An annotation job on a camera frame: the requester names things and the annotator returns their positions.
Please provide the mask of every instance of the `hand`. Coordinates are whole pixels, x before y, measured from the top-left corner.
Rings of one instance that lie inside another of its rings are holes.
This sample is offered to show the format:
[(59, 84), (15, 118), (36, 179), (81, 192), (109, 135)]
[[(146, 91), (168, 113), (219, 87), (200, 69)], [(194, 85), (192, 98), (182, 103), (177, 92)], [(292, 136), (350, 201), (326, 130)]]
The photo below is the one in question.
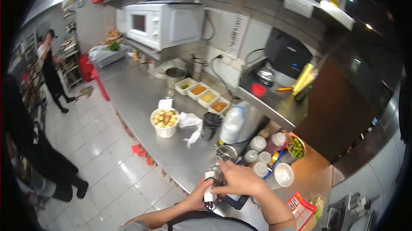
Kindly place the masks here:
[(256, 176), (250, 167), (238, 166), (231, 161), (218, 161), (218, 163), (227, 186), (213, 187), (211, 193), (256, 196), (263, 189), (269, 189), (263, 179)]
[(213, 180), (211, 179), (206, 182), (204, 178), (200, 180), (193, 192), (182, 202), (182, 204), (187, 208), (187, 211), (199, 210), (205, 207), (205, 203), (203, 201), (204, 193), (206, 188), (211, 185), (213, 185)]

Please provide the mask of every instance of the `black apron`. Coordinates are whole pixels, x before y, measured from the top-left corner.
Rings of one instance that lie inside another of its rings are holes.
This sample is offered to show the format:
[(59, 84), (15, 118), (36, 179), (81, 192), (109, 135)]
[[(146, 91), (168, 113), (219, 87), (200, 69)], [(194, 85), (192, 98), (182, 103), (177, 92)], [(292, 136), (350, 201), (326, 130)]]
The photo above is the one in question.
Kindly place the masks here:
[(245, 226), (247, 226), (248, 228), (250, 228), (253, 231), (258, 231), (256, 228), (254, 228), (252, 225), (250, 225), (249, 223), (244, 222), (243, 220), (234, 218), (234, 217), (222, 217), (214, 212), (209, 212), (209, 211), (191, 211), (188, 213), (184, 213), (176, 218), (173, 218), (171, 221), (167, 222), (167, 226), (168, 226), (168, 231), (173, 231), (173, 225), (183, 222), (185, 220), (188, 219), (205, 219), (205, 218), (224, 218), (224, 219), (229, 219), (232, 221), (236, 221), (238, 223), (241, 223)]
[(44, 80), (46, 81), (47, 88), (52, 96), (60, 97), (60, 95), (64, 94), (63, 86), (61, 85), (59, 75), (56, 72), (56, 69), (53, 65), (53, 55), (51, 52), (51, 48), (47, 53), (46, 59), (43, 63), (43, 75)]

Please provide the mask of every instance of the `plastic crate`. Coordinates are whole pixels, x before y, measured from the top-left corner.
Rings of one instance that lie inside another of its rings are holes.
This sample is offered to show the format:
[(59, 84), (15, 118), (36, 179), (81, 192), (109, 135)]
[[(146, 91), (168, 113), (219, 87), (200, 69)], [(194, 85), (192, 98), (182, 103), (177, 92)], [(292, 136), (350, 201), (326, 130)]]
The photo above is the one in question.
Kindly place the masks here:
[(99, 68), (103, 68), (105, 66), (110, 65), (111, 63), (126, 57), (126, 53), (127, 53), (127, 47), (120, 45), (120, 50), (119, 51), (110, 51), (107, 50), (106, 55), (104, 55), (103, 57), (97, 59), (94, 63), (96, 64), (96, 66), (98, 66)]

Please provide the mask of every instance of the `white shirt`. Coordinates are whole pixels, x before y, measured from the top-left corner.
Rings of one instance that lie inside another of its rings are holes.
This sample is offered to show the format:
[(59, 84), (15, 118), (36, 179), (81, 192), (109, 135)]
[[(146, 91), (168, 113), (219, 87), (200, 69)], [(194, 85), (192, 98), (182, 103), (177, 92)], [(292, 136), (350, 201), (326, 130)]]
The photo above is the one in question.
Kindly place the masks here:
[(42, 45), (40, 45), (40, 47), (37, 49), (37, 63), (39, 64), (40, 68), (43, 67), (44, 64), (44, 60), (42, 59), (42, 55), (44, 53), (44, 51), (46, 50), (46, 45), (43, 43)]

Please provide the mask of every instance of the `white cup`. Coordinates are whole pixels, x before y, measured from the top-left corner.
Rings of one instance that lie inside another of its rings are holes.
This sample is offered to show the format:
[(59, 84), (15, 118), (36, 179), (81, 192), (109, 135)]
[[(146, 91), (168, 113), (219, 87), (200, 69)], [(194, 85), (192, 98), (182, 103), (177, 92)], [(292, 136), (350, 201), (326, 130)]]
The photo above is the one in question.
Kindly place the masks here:
[(293, 169), (286, 163), (278, 163), (272, 173), (265, 179), (267, 185), (273, 190), (288, 187), (293, 183), (295, 175)]

